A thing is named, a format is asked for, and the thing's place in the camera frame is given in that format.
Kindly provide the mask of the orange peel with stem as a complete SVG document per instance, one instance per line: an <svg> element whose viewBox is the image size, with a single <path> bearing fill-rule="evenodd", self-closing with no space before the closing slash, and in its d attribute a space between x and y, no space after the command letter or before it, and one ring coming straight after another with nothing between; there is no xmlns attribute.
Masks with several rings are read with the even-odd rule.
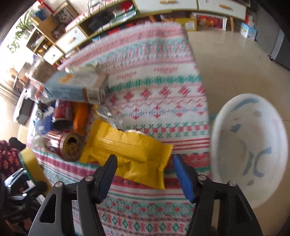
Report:
<svg viewBox="0 0 290 236"><path fill-rule="evenodd" d="M88 114L90 105L87 103L72 102L73 109L73 129L83 136L85 134L86 124L88 122Z"/></svg>

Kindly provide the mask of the patterned woven tablecloth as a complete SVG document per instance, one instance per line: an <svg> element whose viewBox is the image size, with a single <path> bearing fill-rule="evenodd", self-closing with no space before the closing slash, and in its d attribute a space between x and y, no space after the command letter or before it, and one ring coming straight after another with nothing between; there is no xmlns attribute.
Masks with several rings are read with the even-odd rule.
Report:
<svg viewBox="0 0 290 236"><path fill-rule="evenodd" d="M104 105L129 129L166 144L198 173L210 174L209 117L202 78L178 23L147 23L89 44L59 70L97 66L108 74ZM165 190L116 176L97 206L106 235L185 235L194 205L169 163Z"/></svg>

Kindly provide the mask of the red soda can rear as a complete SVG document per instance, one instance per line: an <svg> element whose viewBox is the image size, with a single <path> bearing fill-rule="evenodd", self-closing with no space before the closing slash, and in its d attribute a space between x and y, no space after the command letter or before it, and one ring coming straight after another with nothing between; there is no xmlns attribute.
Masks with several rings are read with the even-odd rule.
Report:
<svg viewBox="0 0 290 236"><path fill-rule="evenodd" d="M56 130L70 129L73 124L72 102L57 100L52 117L53 127Z"/></svg>

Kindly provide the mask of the white crate with toys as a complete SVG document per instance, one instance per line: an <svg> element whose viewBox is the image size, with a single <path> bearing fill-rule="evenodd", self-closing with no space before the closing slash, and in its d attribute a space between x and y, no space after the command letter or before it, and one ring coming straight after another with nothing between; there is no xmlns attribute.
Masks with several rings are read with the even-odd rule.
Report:
<svg viewBox="0 0 290 236"><path fill-rule="evenodd" d="M197 12L193 12L191 15L196 18L198 26L217 28L223 31L227 29L228 18L225 16Z"/></svg>

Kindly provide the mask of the red soda can front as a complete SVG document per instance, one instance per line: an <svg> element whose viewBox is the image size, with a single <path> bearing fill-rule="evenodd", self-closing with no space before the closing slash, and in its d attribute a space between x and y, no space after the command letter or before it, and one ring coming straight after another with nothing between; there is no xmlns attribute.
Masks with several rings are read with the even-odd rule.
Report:
<svg viewBox="0 0 290 236"><path fill-rule="evenodd" d="M75 162L81 156L82 137L70 130L51 130L44 137L44 145L64 161Z"/></svg>

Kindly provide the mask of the yellow cardboard box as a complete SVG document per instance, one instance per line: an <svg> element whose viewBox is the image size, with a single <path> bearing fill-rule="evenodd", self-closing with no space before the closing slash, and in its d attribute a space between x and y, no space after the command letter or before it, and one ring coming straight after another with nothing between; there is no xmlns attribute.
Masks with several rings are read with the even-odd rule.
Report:
<svg viewBox="0 0 290 236"><path fill-rule="evenodd" d="M197 31L197 19L193 18L175 18L174 22L184 26L186 31Z"/></svg>

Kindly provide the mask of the green potted plant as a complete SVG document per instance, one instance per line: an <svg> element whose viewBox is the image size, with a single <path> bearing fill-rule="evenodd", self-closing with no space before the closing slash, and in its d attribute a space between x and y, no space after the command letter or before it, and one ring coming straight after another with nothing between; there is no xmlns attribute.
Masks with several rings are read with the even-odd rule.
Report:
<svg viewBox="0 0 290 236"><path fill-rule="evenodd" d="M23 16L18 19L18 21L16 21L16 31L14 33L14 37L7 45L7 48L12 54L18 50L18 48L20 47L19 40L21 39L21 37L23 37L25 31L30 28L30 25L32 24L33 13L33 10L29 9L25 12Z"/></svg>

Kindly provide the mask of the red soda can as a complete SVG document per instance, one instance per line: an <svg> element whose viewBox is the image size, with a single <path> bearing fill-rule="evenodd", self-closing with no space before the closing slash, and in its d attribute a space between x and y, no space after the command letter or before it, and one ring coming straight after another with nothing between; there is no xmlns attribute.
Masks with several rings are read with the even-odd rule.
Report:
<svg viewBox="0 0 290 236"><path fill-rule="evenodd" d="M53 127L56 130L70 129L73 124L72 102L57 100L52 117Z"/></svg>
<svg viewBox="0 0 290 236"><path fill-rule="evenodd" d="M75 162L81 156L82 137L70 130L51 130L44 137L44 145L64 161Z"/></svg>

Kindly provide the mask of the yellow green sponge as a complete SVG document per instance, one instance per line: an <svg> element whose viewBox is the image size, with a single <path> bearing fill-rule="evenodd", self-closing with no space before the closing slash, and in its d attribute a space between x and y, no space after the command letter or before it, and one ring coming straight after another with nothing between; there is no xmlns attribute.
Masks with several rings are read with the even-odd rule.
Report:
<svg viewBox="0 0 290 236"><path fill-rule="evenodd" d="M21 164L23 168L27 171L28 176L33 181L34 184L37 184L40 181L43 181L46 186L47 190L44 192L44 195L46 196L49 191L51 190L52 186L48 179L46 178L42 167L37 162L36 156L32 149L25 148L22 151L19 152L19 159L21 161Z"/></svg>

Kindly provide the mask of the blue white carton box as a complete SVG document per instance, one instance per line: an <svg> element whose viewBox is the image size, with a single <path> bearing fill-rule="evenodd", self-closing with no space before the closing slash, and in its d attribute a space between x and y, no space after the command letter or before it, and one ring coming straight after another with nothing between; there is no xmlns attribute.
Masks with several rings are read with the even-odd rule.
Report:
<svg viewBox="0 0 290 236"><path fill-rule="evenodd" d="M248 26L244 22L239 23L239 31L243 37L253 41L257 35L257 30L254 27Z"/></svg>

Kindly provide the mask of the yellow snack wrapper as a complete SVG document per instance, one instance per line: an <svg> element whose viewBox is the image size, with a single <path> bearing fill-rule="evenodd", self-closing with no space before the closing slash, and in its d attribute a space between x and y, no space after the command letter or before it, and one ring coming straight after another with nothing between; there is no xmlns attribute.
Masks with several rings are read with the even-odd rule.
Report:
<svg viewBox="0 0 290 236"><path fill-rule="evenodd" d="M116 175L154 189L165 189L164 169L173 150L172 144L137 132L123 132L96 119L79 161L103 166L111 154L117 157Z"/></svg>

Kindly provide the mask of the white wooden tv cabinet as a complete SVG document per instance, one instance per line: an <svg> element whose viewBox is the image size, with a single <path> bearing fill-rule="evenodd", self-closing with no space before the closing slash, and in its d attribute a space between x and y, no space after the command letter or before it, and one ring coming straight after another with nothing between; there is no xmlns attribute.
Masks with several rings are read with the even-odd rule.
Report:
<svg viewBox="0 0 290 236"><path fill-rule="evenodd" d="M197 11L244 20L246 6L236 1L40 1L49 16L33 18L41 40L34 53L55 64L95 36L137 18L159 13Z"/></svg>

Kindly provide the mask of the light blue cardboard box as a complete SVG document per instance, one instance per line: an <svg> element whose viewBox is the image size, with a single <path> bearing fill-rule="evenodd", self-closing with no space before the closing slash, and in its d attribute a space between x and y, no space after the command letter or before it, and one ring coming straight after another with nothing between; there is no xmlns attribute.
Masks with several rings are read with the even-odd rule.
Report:
<svg viewBox="0 0 290 236"><path fill-rule="evenodd" d="M108 90L108 75L81 70L57 71L44 84L48 99L100 105Z"/></svg>

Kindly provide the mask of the white plastic trash basin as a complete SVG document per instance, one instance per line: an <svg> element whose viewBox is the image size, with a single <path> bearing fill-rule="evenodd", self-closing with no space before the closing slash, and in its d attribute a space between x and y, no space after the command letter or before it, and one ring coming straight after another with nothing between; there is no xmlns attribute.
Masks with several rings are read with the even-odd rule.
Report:
<svg viewBox="0 0 290 236"><path fill-rule="evenodd" d="M244 93L229 100L214 119L210 134L213 181L234 180L252 208L278 188L288 160L283 120L265 98Z"/></svg>

